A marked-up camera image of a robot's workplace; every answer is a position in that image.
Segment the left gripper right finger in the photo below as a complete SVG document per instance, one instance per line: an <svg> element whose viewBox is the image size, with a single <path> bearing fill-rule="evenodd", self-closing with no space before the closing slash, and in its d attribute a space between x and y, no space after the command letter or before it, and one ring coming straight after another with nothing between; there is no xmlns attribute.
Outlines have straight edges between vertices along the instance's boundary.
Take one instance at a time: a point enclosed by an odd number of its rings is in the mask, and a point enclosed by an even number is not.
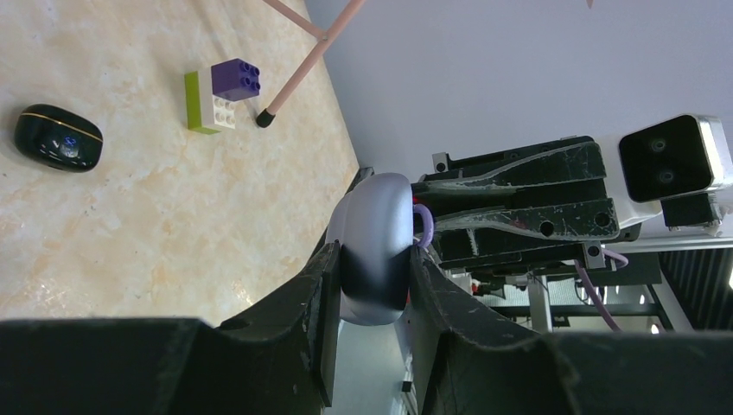
<svg viewBox="0 0 733 415"><path fill-rule="evenodd" d="M724 332L540 334L411 251L413 382L422 414L729 414Z"/></svg>

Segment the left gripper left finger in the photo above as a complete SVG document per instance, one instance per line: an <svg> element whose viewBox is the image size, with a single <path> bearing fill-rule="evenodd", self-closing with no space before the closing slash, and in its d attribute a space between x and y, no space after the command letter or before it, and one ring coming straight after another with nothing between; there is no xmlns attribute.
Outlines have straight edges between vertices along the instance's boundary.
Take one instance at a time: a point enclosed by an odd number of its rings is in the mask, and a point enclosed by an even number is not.
<svg viewBox="0 0 733 415"><path fill-rule="evenodd" d="M1 324L4 414L320 414L333 401L340 247L212 327L195 318Z"/></svg>

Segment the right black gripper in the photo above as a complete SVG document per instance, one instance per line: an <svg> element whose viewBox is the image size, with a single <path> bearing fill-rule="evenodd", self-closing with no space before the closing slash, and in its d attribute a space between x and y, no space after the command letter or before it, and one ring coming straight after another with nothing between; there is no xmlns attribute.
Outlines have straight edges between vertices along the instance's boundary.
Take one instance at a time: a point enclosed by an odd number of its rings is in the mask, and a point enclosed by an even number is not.
<svg viewBox="0 0 733 415"><path fill-rule="evenodd" d="M431 246L443 269L527 272L578 260L601 265L601 245L635 240L606 189L602 148L569 137L483 156L434 156L435 171L412 185L429 196Z"/></svg>

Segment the grey earbud charging case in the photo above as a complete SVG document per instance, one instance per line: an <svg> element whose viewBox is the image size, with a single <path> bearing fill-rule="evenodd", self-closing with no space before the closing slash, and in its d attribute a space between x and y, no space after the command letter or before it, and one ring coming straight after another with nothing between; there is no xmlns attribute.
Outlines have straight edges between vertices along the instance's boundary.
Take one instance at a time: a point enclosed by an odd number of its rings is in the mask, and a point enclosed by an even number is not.
<svg viewBox="0 0 733 415"><path fill-rule="evenodd" d="M409 179L382 173L360 182L336 205L326 241L341 246L340 318L360 326L397 321L407 303L413 246Z"/></svg>

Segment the black earbud charging case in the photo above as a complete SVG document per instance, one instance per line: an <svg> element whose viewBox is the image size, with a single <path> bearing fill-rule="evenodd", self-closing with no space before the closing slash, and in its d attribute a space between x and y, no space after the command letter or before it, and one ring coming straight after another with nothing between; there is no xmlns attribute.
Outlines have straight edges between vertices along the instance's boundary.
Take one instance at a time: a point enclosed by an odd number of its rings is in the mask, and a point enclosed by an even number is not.
<svg viewBox="0 0 733 415"><path fill-rule="evenodd" d="M31 160L73 173L94 169L102 155L102 131L73 112L48 104L26 107L18 116L14 145Z"/></svg>

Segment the purple earbud pair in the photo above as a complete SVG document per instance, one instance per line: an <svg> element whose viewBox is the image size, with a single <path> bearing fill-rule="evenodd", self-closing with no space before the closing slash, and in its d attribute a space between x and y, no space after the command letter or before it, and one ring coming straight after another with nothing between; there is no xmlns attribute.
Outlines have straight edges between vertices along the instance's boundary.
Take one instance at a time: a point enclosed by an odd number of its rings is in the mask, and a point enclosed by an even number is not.
<svg viewBox="0 0 733 415"><path fill-rule="evenodd" d="M435 234L433 214L428 207L420 203L413 205L413 214L419 218L419 220L415 220L415 223L421 226L419 230L415 231L413 242L421 249L427 250Z"/></svg>

